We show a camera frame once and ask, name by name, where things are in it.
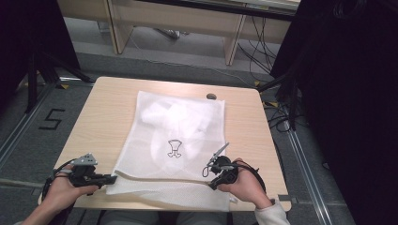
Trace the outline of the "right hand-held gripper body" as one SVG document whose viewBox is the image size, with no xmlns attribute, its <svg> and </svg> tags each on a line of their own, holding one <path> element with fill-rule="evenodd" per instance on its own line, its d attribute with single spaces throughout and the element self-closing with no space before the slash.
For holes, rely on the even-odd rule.
<svg viewBox="0 0 398 225">
<path fill-rule="evenodd" d="M 222 177 L 225 179 L 225 184 L 233 184 L 237 181 L 238 176 L 238 165 L 233 163 L 228 157 L 222 156 L 222 152 L 229 145 L 227 142 L 223 147 L 216 151 L 209 162 L 206 165 L 207 173 L 211 172 L 211 167 L 213 165 L 218 165 L 221 167 L 222 171 L 216 175 L 217 177 Z"/>
</svg>

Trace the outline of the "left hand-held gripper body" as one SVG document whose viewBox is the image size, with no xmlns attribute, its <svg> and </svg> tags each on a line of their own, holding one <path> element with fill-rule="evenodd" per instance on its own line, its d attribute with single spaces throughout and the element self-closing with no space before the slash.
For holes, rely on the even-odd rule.
<svg viewBox="0 0 398 225">
<path fill-rule="evenodd" d="M 101 184 L 101 175 L 95 173 L 97 164 L 98 162 L 91 153 L 73 159 L 70 162 L 72 169 L 69 174 L 69 181 L 76 188 Z"/>
</svg>

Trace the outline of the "white mesh laundry bag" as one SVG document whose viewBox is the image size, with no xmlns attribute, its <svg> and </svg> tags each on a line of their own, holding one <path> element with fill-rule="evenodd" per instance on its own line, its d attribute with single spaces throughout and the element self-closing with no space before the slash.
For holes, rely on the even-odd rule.
<svg viewBox="0 0 398 225">
<path fill-rule="evenodd" d="M 151 103 L 165 99 L 204 98 L 173 97 L 140 91 L 137 95 L 134 121 L 123 149 L 115 164 L 113 174 L 117 176 L 115 183 L 106 188 L 108 195 L 132 193 L 150 201 L 169 203 L 182 207 L 200 208 L 205 210 L 226 211 L 229 209 L 229 195 L 211 189 L 207 183 L 215 178 L 207 174 L 205 167 L 201 171 L 200 180 L 191 179 L 151 179 L 137 176 L 134 172 L 139 157 L 137 145 L 147 138 L 146 134 L 138 134 L 139 112 Z"/>
</svg>

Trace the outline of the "person's left hand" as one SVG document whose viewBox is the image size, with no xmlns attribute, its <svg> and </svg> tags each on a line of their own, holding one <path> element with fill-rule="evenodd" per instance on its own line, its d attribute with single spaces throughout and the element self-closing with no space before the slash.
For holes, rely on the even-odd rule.
<svg viewBox="0 0 398 225">
<path fill-rule="evenodd" d="M 75 203 L 79 197 L 90 195 L 97 191 L 97 189 L 93 189 L 90 186 L 75 187 L 69 181 L 69 175 L 67 174 L 67 171 L 71 169 L 72 166 L 67 165 L 54 176 L 54 180 L 41 203 L 54 204 L 64 210 Z"/>
</svg>

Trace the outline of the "person's right hand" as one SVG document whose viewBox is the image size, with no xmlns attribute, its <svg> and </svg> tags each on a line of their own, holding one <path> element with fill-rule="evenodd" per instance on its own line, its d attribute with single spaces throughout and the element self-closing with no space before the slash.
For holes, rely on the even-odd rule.
<svg viewBox="0 0 398 225">
<path fill-rule="evenodd" d="M 247 164 L 238 157 L 235 162 L 239 165 Z M 218 190 L 229 192 L 244 202 L 253 203 L 257 209 L 265 209 L 273 205 L 267 193 L 263 190 L 257 178 L 246 168 L 238 169 L 238 178 L 234 184 L 218 185 Z"/>
</svg>

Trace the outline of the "white garment with dark print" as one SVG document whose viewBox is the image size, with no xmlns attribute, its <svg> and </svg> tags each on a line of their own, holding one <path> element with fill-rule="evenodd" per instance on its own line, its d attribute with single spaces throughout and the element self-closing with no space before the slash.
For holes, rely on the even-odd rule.
<svg viewBox="0 0 398 225">
<path fill-rule="evenodd" d="M 139 112 L 135 174 L 151 179 L 200 180 L 212 154 L 225 144 L 224 103 L 165 99 Z"/>
</svg>

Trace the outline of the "black tape floor numeral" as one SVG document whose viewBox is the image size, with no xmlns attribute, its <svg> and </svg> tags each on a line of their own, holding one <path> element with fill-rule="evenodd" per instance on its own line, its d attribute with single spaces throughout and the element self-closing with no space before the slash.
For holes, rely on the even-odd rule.
<svg viewBox="0 0 398 225">
<path fill-rule="evenodd" d="M 65 111 L 65 109 L 50 109 L 43 121 L 43 124 L 38 128 L 41 130 L 57 130 L 63 121 L 62 114 Z"/>
</svg>

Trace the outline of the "black metal stand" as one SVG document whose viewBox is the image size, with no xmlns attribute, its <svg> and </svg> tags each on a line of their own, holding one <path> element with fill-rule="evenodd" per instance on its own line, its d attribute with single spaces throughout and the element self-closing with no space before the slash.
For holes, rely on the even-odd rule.
<svg viewBox="0 0 398 225">
<path fill-rule="evenodd" d="M 259 93 L 268 90 L 271 87 L 279 85 L 279 89 L 275 97 L 279 102 L 286 103 L 288 105 L 287 121 L 291 130 L 296 130 L 296 109 L 297 109 L 297 95 L 298 95 L 298 83 L 293 72 L 286 72 L 284 75 L 274 79 L 271 82 L 260 85 L 256 88 Z"/>
<path fill-rule="evenodd" d="M 93 83 L 94 80 L 84 75 L 78 68 L 72 67 L 61 59 L 55 57 L 48 52 L 33 52 L 28 59 L 28 101 L 26 113 L 33 111 L 33 108 L 38 103 L 38 75 L 41 75 L 43 80 L 49 84 L 57 84 L 60 82 L 60 77 L 55 71 L 55 67 L 60 66 L 74 77 L 80 79 L 85 83 Z"/>
</svg>

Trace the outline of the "black curtain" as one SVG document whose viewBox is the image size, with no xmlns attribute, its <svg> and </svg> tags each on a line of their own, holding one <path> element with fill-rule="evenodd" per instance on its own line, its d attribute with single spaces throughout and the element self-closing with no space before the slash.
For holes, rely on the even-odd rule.
<svg viewBox="0 0 398 225">
<path fill-rule="evenodd" d="M 275 61 L 357 225 L 398 225 L 398 0 L 301 0 Z"/>
<path fill-rule="evenodd" d="M 80 67 L 57 0 L 0 0 L 0 108 L 27 73 L 33 51 Z"/>
</svg>

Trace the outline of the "light wooden desk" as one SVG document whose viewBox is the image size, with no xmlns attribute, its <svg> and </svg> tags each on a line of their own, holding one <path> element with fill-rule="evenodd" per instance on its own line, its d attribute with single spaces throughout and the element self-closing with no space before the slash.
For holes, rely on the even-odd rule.
<svg viewBox="0 0 398 225">
<path fill-rule="evenodd" d="M 225 64 L 241 39 L 280 44 L 301 0 L 57 0 L 65 17 L 105 22 L 121 54 L 134 27 L 223 38 Z"/>
</svg>

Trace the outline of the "metal floor rail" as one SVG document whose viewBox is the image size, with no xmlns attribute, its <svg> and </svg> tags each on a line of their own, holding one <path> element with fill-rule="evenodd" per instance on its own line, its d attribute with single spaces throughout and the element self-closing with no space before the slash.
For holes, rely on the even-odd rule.
<svg viewBox="0 0 398 225">
<path fill-rule="evenodd" d="M 295 130 L 289 130 L 288 137 L 320 224 L 333 225 L 329 209 L 314 179 L 314 175 L 304 154 L 297 132 Z"/>
<path fill-rule="evenodd" d="M 54 84 L 47 84 L 38 95 L 37 103 L 26 112 L 16 127 L 8 135 L 6 140 L 0 145 L 0 169 L 6 164 L 8 158 L 15 150 L 18 143 L 21 141 L 24 133 L 29 129 L 42 108 L 43 102 L 55 89 Z"/>
</svg>

